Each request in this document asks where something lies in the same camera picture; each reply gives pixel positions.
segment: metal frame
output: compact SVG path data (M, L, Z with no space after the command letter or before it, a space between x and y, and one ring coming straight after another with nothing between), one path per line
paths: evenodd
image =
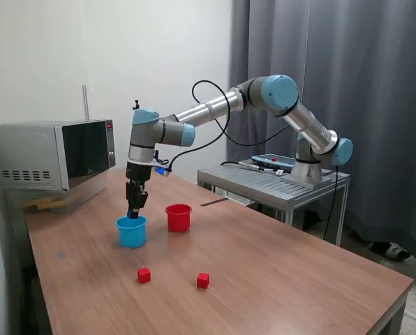
M329 170L323 170L324 174L329 172ZM339 172L331 225L326 236L327 241L337 246L341 243L349 184L350 175ZM287 179L275 175L274 172L252 171L236 165L222 165L211 169L198 170L198 185L208 189L216 186L275 208L275 218L277 220L300 229L302 229L302 223L295 215L295 210L333 193L335 189L335 182L331 183L330 180L325 180L319 187L312 190L308 187L290 183Z

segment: brown tabletop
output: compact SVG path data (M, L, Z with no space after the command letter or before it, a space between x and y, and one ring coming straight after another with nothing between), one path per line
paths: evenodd
M120 248L126 179L107 174L110 186L72 213L27 214L55 335L367 334L412 284L172 175L147 182L146 244ZM189 233L168 232L173 203L192 206ZM141 267L152 277L143 285Z

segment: black cable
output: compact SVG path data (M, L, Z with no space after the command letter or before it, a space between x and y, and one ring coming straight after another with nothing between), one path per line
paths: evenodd
M197 86L197 85L199 85L199 84L201 84L201 83L203 83L203 82L207 82L208 84L211 84L211 85L213 85L213 86L215 86L221 93L222 93L222 95L223 95L223 97L225 98L225 101L227 102L227 106L228 106L228 115L227 115L227 121L226 121L226 123L225 123L225 127L224 128L222 128L222 132L214 139L214 140L212 140L212 141L210 141L210 142L208 142L208 143L206 143L206 144L204 144L204 145L202 145L202 146L200 146L200 147L197 147L197 148L194 148L194 149L190 149L190 150L186 150L186 151L183 151L183 152L181 152L180 154L178 154L178 155L176 155L172 160L171 160L171 163L169 164L169 167L167 168L167 171L169 171L169 172L171 172L172 171L172 164L175 162L175 160L176 159L178 159L180 156L183 156L184 154L188 154L188 153L190 153L190 152L194 152L194 151L197 151L197 150L201 150L201 149L203 149L203 148L206 148L206 147L208 147L209 145L211 145L211 144L213 144L213 143L215 143L215 141L217 141L219 138L221 138L222 137L222 135L223 134L225 134L225 131L226 131L226 129L227 129L227 127L228 127L228 124L230 123L230 115L231 115L231 106L230 106L230 101L228 101L228 98L227 98L227 96L225 95L225 92L222 90L222 88L220 88L216 83L214 83L214 82L212 82L211 80L199 80L198 82L196 82L194 85L193 85L193 88L191 89L191 91L192 92L194 92L194 88Z
M327 228L329 227L329 222L331 221L332 216L332 210L334 208L334 202L335 202L335 195L336 195L336 185L339 181L339 166L336 166L335 169L335 188L334 188L334 196L332 197L332 203L331 203L331 209L329 210L329 216L327 217L327 223L326 223L326 229L325 229L325 235L322 237L323 241L326 240L326 234L327 234Z
M219 164L219 165L224 165L224 164L239 164L239 162L234 162L234 161L225 161L225 162L222 162L221 164Z
M195 97L195 94L194 94L194 87L193 87L193 89L191 90L191 95L193 96L193 99L195 100L195 101L197 101L197 103L200 103L200 101ZM224 128L222 128L222 125L219 123L219 121L217 121L217 119L214 119L214 121L217 123L217 125L223 130ZM266 141L270 141L273 137L275 137L275 136L277 136L277 135L279 135L280 133L282 133L282 131L284 130L284 129L286 129L287 127L288 127L289 125L287 124L287 125L285 125L284 127L282 127L282 129L280 130L280 131L278 131L276 134L273 134L272 136L270 136L269 138L266 138L265 140L263 140L263 141L260 141L260 142L256 142L256 143L239 143L238 141L235 141L235 140L233 140L227 133L225 133L225 136L227 137L227 139L229 139L231 142L233 142L233 143L236 143L237 145L240 145L240 146L242 146L242 147L254 147L255 145L259 145L259 144L262 144L262 143L265 143Z
M219 121L217 121L217 119L215 119L214 120L217 124L218 124L218 126L219 127L222 127L221 126L221 124L219 123ZM284 127L282 127L277 133L275 133L275 134L273 134L272 136L270 136L269 138L266 138L265 140L263 140L263 141L261 141L261 142L256 142L256 143L250 143L250 144L248 144L248 143L239 143L238 141L235 141L235 140L233 140L227 133L225 133L225 136L231 141L231 142L233 142L233 143L236 143L237 145L240 145L240 146L242 146L242 147L254 147L255 145L259 145L259 144L262 144L262 143L265 143L266 141L270 141L273 137L275 137L275 136L277 136L277 135L279 135L279 134L281 134L282 133L282 131L284 130L284 129L286 129L287 127L288 127L289 125L288 124L286 124Z

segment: red cube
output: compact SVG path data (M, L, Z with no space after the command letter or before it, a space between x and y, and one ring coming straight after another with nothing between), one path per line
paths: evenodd
M209 284L209 274L200 273L197 276L197 287L198 288L208 288Z
M151 272L147 267L138 270L138 281L140 284L147 283L151 280Z

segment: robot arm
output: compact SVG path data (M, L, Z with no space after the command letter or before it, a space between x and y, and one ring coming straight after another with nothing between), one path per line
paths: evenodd
M328 162L343 165L352 154L352 142L325 128L301 102L295 81L285 75L257 77L231 88L226 94L231 112L243 110L248 104L269 110L284 118L298 133L297 162ZM156 143L189 147L194 142L195 128L228 112L223 96L161 119L156 112L135 111L131 132L126 177L128 216L138 217L147 199L144 183L151 168L160 165L154 160Z

